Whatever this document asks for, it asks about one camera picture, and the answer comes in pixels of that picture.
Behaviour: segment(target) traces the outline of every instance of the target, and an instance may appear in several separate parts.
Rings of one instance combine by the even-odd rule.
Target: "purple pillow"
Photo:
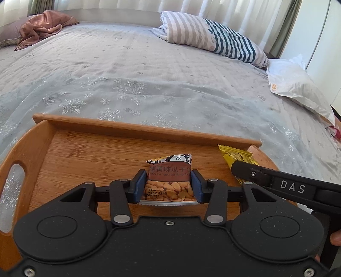
[[[0,33],[0,48],[8,45],[17,45],[20,40],[19,30],[21,26],[30,18],[37,16],[31,15],[28,17],[20,18],[17,21],[4,27],[3,31]]]

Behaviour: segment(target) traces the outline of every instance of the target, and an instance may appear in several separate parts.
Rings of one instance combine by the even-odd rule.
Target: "bamboo tray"
[[[12,148],[0,167],[0,192],[13,164],[25,171],[13,225],[27,212],[43,205],[84,181],[106,186],[112,180],[132,178],[147,169],[151,158],[191,153],[192,168],[204,178],[218,178],[238,186],[217,144],[249,150],[262,166],[275,164],[258,149],[260,141],[102,121],[78,117],[35,114],[36,125]],[[155,207],[130,204],[136,221],[140,215],[203,217],[207,204]],[[99,203],[98,214],[110,220],[109,204]],[[228,204],[228,219],[239,214],[239,204]],[[0,232],[0,267],[4,270],[20,260],[12,232]]]

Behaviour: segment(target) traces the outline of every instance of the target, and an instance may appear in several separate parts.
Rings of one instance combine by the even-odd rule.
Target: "sheer snowflake blanket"
[[[81,23],[21,51],[0,49],[0,160],[34,125],[34,113],[50,113],[257,139],[280,170],[340,182],[331,135],[309,111],[271,93],[264,71],[164,43],[149,29]],[[92,38],[86,45],[84,36]],[[20,180],[18,169],[10,172],[0,230],[10,230]]]

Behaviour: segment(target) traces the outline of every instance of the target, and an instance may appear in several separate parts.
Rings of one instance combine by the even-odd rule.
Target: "yellow snack packet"
[[[223,154],[223,158],[225,159],[225,161],[227,162],[229,168],[231,169],[232,164],[235,161],[242,161],[242,162],[247,162],[247,163],[252,163],[255,165],[259,165],[255,159],[252,158],[252,153],[244,151],[244,150],[240,150],[237,148],[233,148],[230,146],[224,146],[224,145],[219,145],[219,150],[221,151],[221,153]],[[241,178],[237,178],[238,182],[240,182],[241,184],[245,181]]]

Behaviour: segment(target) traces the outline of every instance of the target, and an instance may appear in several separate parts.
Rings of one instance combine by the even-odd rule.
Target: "brown cloth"
[[[58,34],[65,26],[78,24],[79,21],[57,11],[44,11],[23,24],[19,30],[22,39],[18,42],[15,51],[32,46],[40,40]]]

